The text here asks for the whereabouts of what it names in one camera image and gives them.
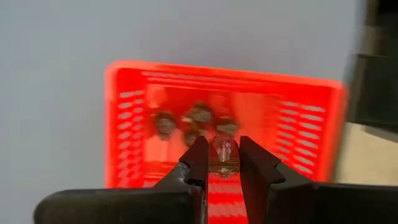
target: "white surface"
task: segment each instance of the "white surface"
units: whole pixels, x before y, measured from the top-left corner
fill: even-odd
[[[107,64],[156,60],[341,80],[359,2],[0,1],[0,158],[10,160],[0,165],[0,222],[29,223],[54,191],[103,186]]]

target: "basket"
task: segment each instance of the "basket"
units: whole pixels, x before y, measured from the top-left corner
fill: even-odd
[[[240,118],[239,135],[249,136],[299,173],[316,181],[331,180],[345,112],[346,89],[340,82],[118,61],[107,68],[105,85],[105,171],[109,188],[150,187],[163,178],[183,152],[169,152],[170,143],[160,146],[149,140],[155,132],[153,115],[172,110],[181,116],[181,111],[198,100],[220,107],[220,116],[224,109],[232,111]],[[165,91],[168,99],[163,99]],[[159,108],[159,102],[165,101],[164,107]],[[159,148],[159,153],[148,151],[153,148]],[[167,151],[163,156],[161,149]],[[163,159],[150,159],[152,155]],[[228,183],[217,178],[212,181],[209,194],[217,196],[209,198],[209,222],[213,219],[213,223],[230,223],[232,217],[236,223],[240,217],[238,222],[245,223],[239,178]],[[218,203],[217,198],[227,198],[229,202]]]

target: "gray wall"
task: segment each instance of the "gray wall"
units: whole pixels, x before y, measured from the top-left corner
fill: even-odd
[[[103,186],[103,72],[112,61],[341,80],[360,8],[359,0],[0,1],[0,222],[30,223],[54,191]]]

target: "gray background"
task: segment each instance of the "gray background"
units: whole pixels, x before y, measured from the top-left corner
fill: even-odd
[[[103,72],[141,59],[346,78],[359,0],[0,1],[0,222],[103,186]]]

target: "red plastic basket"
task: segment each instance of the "red plastic basket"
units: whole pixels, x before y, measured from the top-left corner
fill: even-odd
[[[113,63],[105,82],[107,187],[150,187],[163,178],[184,146],[150,139],[153,113],[187,110],[198,100],[226,105],[240,119],[239,135],[299,173],[331,179],[346,101],[340,82],[141,61]],[[158,109],[154,99],[168,103]],[[148,159],[158,148],[173,150],[161,161]],[[238,175],[228,181],[211,176],[208,205],[209,222],[247,222]]]

